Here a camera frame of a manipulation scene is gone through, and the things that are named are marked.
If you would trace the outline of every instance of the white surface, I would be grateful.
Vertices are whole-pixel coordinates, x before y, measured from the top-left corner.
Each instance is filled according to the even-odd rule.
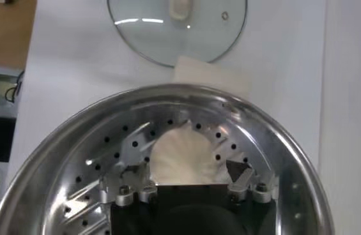
[[[361,235],[361,0],[328,2],[320,174],[339,235]]]
[[[247,25],[217,64],[252,82],[251,102],[280,121],[318,164],[324,0],[249,1]],[[131,51],[105,1],[39,0],[8,171],[63,121],[111,94],[170,82],[173,70]]]
[[[180,56],[174,68],[173,82],[210,86],[248,100],[251,83],[247,77],[234,70]]]

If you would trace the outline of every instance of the perforated steel tray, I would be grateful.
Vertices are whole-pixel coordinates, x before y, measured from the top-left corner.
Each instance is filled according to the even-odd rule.
[[[227,93],[171,84],[110,96],[53,131],[4,196],[0,234],[113,233],[108,203],[122,184],[118,175],[136,165],[144,180],[156,140],[185,126],[209,140],[220,171],[227,161],[249,164],[255,182],[278,189],[275,234],[334,233],[317,174],[276,121]]]

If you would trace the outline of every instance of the metal plate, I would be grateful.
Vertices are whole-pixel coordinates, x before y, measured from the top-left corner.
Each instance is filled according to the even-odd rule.
[[[210,140],[213,160],[222,156],[219,168],[226,160],[250,164],[258,181],[283,185],[276,234],[334,233],[318,177],[280,125],[229,94],[171,84],[108,97],[52,132],[4,196],[0,234],[111,233],[108,203],[123,183],[119,174],[138,165],[132,177],[141,181],[155,141],[185,125]]]

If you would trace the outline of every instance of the metal rim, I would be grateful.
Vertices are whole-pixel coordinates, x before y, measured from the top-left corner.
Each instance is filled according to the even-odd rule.
[[[104,102],[108,101],[118,101],[124,100],[126,97],[132,95],[133,92],[141,92],[149,89],[191,89],[195,91],[204,91],[207,93],[213,93],[216,95],[224,96],[237,105],[246,108],[249,111],[255,112],[258,115],[259,119],[263,121],[263,124],[266,125],[270,130],[275,132],[281,141],[289,149],[289,152],[293,155],[296,164],[300,166],[300,170],[304,176],[305,182],[309,188],[309,191],[312,195],[312,203],[316,210],[316,216],[319,221],[319,233],[318,234],[334,234],[334,224],[330,214],[330,208],[326,199],[326,195],[323,191],[321,183],[317,177],[317,173],[314,170],[311,162],[306,157],[304,151],[300,146],[295,142],[295,140],[290,136],[290,134],[281,127],[274,119],[272,119],[268,114],[265,114],[261,109],[250,104],[249,102],[243,101],[242,99],[235,97],[233,95],[218,91],[216,89],[204,87],[204,86],[195,86],[195,85],[185,85],[185,84],[166,84],[159,86],[150,86],[143,87],[139,89],[133,89],[130,91],[125,91],[110,97],[104,98],[99,102],[96,102],[93,105],[83,109],[78,112],[76,115],[72,116],[70,119],[65,121],[62,125],[56,128],[44,141],[34,150],[34,152],[29,156],[26,162],[23,164],[21,169],[18,171],[14,179],[12,180],[5,196],[3,197],[0,203],[0,234],[4,234],[6,228],[9,226],[8,221],[5,220],[5,217],[8,216],[8,211],[14,211],[16,202],[19,200],[19,197],[26,185],[29,182],[30,177],[36,173],[36,169],[39,168],[40,164],[45,159],[45,151],[48,146],[51,145],[51,141],[55,137],[62,137],[66,135],[68,129],[71,126],[78,125],[81,119],[88,118],[88,113],[92,110],[95,110],[98,107],[104,105]]]
[[[119,35],[121,36],[121,38],[123,39],[123,41],[125,42],[126,45],[129,46],[129,48],[131,48],[134,52],[136,52],[138,55],[140,55],[141,57],[147,59],[148,61],[151,61],[155,64],[159,64],[159,65],[162,65],[164,67],[170,67],[170,68],[174,68],[174,65],[170,65],[170,64],[164,64],[164,63],[161,63],[161,62],[158,62],[150,57],[148,57],[147,55],[143,54],[142,52],[136,50],[134,48],[134,46],[132,46],[128,40],[123,36],[123,34],[121,33],[121,31],[119,30],[119,28],[115,25],[115,19],[114,19],[114,16],[111,12],[111,4],[109,2],[110,0],[106,0],[107,2],[107,8],[108,8],[108,12],[109,12],[109,15],[111,16],[111,19],[112,19],[112,22],[114,23],[114,27],[116,28],[117,32],[119,33]],[[248,14],[248,9],[249,9],[249,4],[248,4],[248,0],[245,0],[245,13],[244,13],[244,18],[243,18],[243,24],[242,24],[242,27],[240,29],[240,32],[237,34],[236,36],[236,39],[234,40],[234,42],[232,44],[230,44],[230,46],[227,48],[227,50],[225,50],[223,53],[221,53],[219,56],[217,56],[216,58],[212,59],[211,61],[205,61],[207,63],[212,63],[212,62],[215,62],[217,61],[218,59],[222,58],[224,55],[226,55],[233,47],[234,45],[237,44],[237,41],[240,39],[240,35],[243,33],[243,30],[245,28],[245,25],[247,23],[247,14]]]

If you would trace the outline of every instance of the black cable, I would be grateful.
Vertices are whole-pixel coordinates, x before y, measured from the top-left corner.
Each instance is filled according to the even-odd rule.
[[[11,87],[11,88],[7,89],[6,93],[4,94],[4,98],[5,98],[8,102],[14,103],[14,93],[15,93],[16,88],[17,88],[16,86],[15,86],[15,87]],[[14,92],[13,92],[12,98],[11,98],[11,100],[10,100],[10,99],[8,98],[7,94],[8,94],[8,92],[11,91],[11,90],[14,90]]]
[[[22,78],[23,75],[24,75],[24,71],[25,71],[25,70],[23,70],[23,71],[17,76],[17,81],[16,81],[15,87],[11,87],[11,88],[7,89],[6,93],[4,94],[4,98],[5,98],[8,102],[14,103],[14,101],[15,101],[15,95],[17,95],[17,96],[19,95],[20,89],[21,89],[21,84],[22,84],[22,82],[21,82],[20,80],[21,80],[21,78]],[[9,98],[8,98],[8,93],[9,93],[11,90],[14,90],[14,92],[13,92],[13,94],[12,94],[11,99],[9,99]]]

